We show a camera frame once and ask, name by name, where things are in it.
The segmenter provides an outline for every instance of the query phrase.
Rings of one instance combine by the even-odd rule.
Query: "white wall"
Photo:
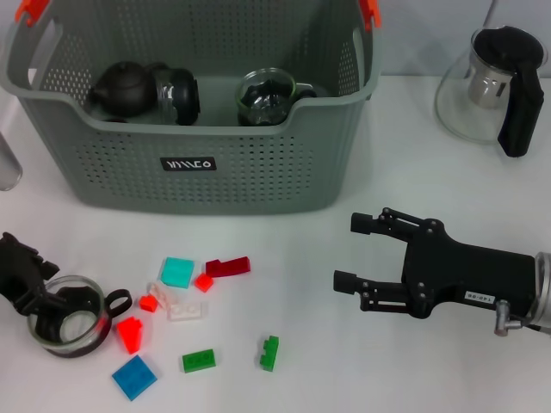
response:
[[[378,1],[384,34],[383,73],[408,75],[442,75],[468,47],[472,32],[482,25],[491,3],[491,0]],[[0,0],[0,36],[13,21],[20,2]],[[499,0],[495,17],[497,24],[523,28],[551,47],[551,0]],[[551,77],[551,63],[542,73]]]

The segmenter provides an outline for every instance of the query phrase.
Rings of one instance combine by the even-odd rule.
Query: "teal lego brick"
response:
[[[164,261],[161,281],[170,287],[188,288],[194,267],[193,261],[168,257]]]

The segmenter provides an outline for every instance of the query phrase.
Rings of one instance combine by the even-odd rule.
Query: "black kettle handle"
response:
[[[507,114],[498,136],[508,157],[526,155],[542,106],[543,90],[537,68],[531,63],[517,65],[511,79]]]
[[[122,303],[112,308],[111,305],[117,299],[125,299]],[[124,311],[129,310],[132,307],[132,296],[128,290],[114,290],[110,295],[105,298],[105,305],[107,313],[111,318],[120,316]]]

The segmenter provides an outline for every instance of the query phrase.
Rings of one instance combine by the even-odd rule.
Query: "black teapot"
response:
[[[153,71],[166,67],[162,63],[142,66],[134,62],[119,62],[103,73],[90,92],[91,98],[114,116],[128,118],[143,114],[157,103]]]
[[[169,69],[163,63],[142,66],[120,62],[105,71],[91,99],[119,118],[130,118],[157,107],[158,118],[167,125],[193,125],[201,112],[199,90],[187,69]]]

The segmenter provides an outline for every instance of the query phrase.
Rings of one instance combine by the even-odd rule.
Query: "white table surface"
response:
[[[406,244],[349,231],[354,212],[391,207],[441,219],[453,238],[535,255],[551,251],[551,104],[529,154],[454,139],[435,122],[434,77],[383,77],[365,107],[343,191],[330,208],[270,217],[168,216],[83,205],[15,98],[0,94],[20,184],[0,193],[0,230],[57,263],[135,298],[166,256],[199,262],[249,256],[251,274],[217,280],[200,322],[143,320],[139,354],[158,382],[129,402],[111,374],[130,359],[116,334],[94,353],[62,360],[40,348],[0,300],[0,410],[6,413],[549,412],[551,339],[493,334],[491,311],[439,305],[427,320],[363,313],[334,293],[335,269],[399,281]],[[544,81],[551,92],[551,80]],[[280,337],[275,371],[256,359]],[[213,348],[218,366],[184,374],[182,354]]]

